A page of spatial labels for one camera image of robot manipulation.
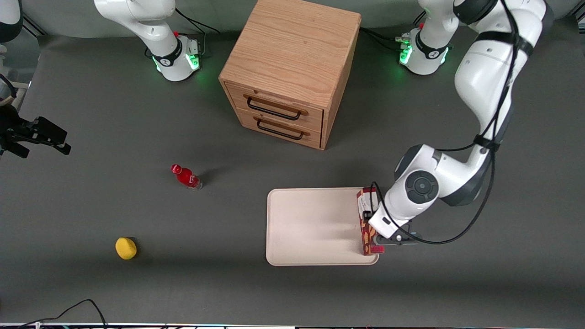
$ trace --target wooden top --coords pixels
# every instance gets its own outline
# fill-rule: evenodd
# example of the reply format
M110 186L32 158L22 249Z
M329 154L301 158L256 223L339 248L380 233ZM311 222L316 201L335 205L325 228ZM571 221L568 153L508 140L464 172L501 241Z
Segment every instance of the wooden top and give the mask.
M360 21L301 0L258 0L219 77L325 109Z

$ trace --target white tray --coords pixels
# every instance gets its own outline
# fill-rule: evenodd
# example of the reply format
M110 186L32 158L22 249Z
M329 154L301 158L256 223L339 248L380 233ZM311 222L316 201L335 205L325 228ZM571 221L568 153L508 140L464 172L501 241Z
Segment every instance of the white tray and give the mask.
M364 256L360 187L276 189L268 194L266 260L274 266L372 265Z

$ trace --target gray table surface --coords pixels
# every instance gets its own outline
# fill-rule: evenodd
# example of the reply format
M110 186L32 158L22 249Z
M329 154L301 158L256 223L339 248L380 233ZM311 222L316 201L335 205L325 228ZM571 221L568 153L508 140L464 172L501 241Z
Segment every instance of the gray table surface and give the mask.
M217 80L236 37L210 35L202 70L180 83L159 75L138 38L41 40L21 115L59 124L73 149L30 146L28 159L0 161L2 321L92 298L110 322L585 326L585 61L574 19L556 22L516 83L495 187L473 229L361 267L270 266L266 196L372 180L387 189L410 146L468 143L478 124L453 74L473 32L461 28L427 77L360 34L324 152L240 126ZM204 189L178 185L173 163ZM415 227L448 238L476 208L437 202ZM133 261L115 253L122 236L139 242ZM87 305L63 321L99 320Z

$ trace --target box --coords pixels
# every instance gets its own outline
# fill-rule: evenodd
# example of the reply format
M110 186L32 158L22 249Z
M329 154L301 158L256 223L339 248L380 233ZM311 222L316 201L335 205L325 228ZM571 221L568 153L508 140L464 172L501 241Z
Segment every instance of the box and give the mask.
M240 123L324 150L349 78L358 13L258 0L219 81Z
M372 187L371 189L369 187L364 187L357 193L357 209L360 218L360 228L362 229L364 256L384 253L384 246L378 246L373 243L374 238L378 233L367 223L368 214L370 214L369 217L371 217L371 215L378 209L378 195L375 187Z

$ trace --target black metal handle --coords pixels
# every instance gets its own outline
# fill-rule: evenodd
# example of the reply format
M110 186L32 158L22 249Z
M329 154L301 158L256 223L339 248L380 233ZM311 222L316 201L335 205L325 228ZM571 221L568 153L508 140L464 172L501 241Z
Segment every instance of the black metal handle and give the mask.
M303 134L304 134L304 133L301 131L301 134L300 134L299 136L292 136L292 135L289 135L289 134L287 134L287 133L284 133L284 132L280 132L280 131L276 131L276 130L274 130L274 129L270 129L270 128L262 127L262 126L260 125L260 123L262 122L262 120L261 120L261 119L257 119L257 120L258 120L258 122L256 123L256 126L258 127L258 129L260 129L260 130L264 130L264 131L267 131L267 132L270 132L270 133L275 133L276 135L280 135L280 136L282 136L282 137L290 138L290 139L292 139L292 140L301 140L301 138L302 138L302 136L303 136Z
M249 108L251 108L251 109L255 109L255 110L257 110L257 111L260 111L260 112L264 112L264 113L268 113L268 114L276 115L276 116L278 116L279 118L283 118L283 119L287 119L287 120L292 120L292 121L294 121L294 120L298 120L298 118L300 118L300 117L301 117L301 111L298 111L298 112L297 112L297 115L295 115L295 116L290 116L290 115L281 114L281 113L278 113L278 112L271 111L271 110L269 110L269 109L267 109L267 108L262 108L262 107L259 107L259 106L252 105L252 104L250 104L250 102L252 102L252 97L248 97L248 102L247 102L247 104L248 104L248 107L249 107Z

